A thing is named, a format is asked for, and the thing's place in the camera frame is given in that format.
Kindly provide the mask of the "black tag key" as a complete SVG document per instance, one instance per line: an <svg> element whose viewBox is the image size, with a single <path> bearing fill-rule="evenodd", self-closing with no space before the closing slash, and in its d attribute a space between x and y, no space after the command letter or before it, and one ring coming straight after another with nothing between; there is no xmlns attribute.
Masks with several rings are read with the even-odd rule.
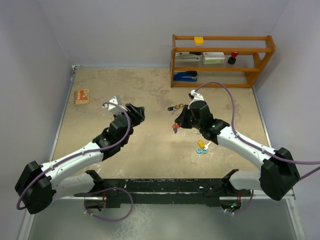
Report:
<svg viewBox="0 0 320 240"><path fill-rule="evenodd" d="M178 109L175 106L168 107L167 110L173 115Z"/></svg>

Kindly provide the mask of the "yellow tag key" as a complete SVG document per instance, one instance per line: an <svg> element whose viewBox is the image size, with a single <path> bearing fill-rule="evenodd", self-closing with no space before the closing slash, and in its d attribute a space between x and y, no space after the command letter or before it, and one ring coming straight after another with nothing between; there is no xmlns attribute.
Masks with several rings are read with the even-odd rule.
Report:
<svg viewBox="0 0 320 240"><path fill-rule="evenodd" d="M197 143L198 143L198 146L200 147L200 149L204 149L204 150L207 150L211 144L211 142L204 143L201 140L199 140Z"/></svg>

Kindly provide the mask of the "teal carabiner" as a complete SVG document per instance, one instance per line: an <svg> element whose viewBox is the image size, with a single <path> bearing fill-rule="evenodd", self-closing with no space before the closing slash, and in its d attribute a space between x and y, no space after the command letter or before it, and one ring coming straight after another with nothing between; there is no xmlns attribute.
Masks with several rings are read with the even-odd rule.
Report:
<svg viewBox="0 0 320 240"><path fill-rule="evenodd" d="M198 154L207 154L207 153L208 153L208 150L207 150L206 148L198 148L198 149L196 150L196 152L197 152Z"/></svg>

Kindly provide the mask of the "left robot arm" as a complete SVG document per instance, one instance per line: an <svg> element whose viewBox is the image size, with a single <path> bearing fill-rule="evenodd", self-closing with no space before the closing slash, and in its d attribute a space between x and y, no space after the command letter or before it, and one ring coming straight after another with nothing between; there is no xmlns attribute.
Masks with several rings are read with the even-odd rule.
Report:
<svg viewBox="0 0 320 240"><path fill-rule="evenodd" d="M23 169L14 189L19 196L17 210L37 214L47 208L64 189L63 181L74 173L117 154L129 141L133 128L145 120L145 108L131 103L120 106L105 102L119 110L102 133L81 149L52 162L39 164L35 160Z"/></svg>

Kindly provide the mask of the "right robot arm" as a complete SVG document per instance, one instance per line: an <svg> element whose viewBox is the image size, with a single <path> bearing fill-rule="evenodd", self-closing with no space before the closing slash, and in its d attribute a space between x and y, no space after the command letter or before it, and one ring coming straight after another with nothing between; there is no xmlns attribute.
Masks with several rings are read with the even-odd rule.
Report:
<svg viewBox="0 0 320 240"><path fill-rule="evenodd" d="M213 117L205 101L185 105L174 122L182 129L197 129L207 141L237 153L257 168L257 171L236 170L232 173L222 183L222 190L228 196L239 190L258 190L279 201L300 180L289 150L258 144L237 132L224 120Z"/></svg>

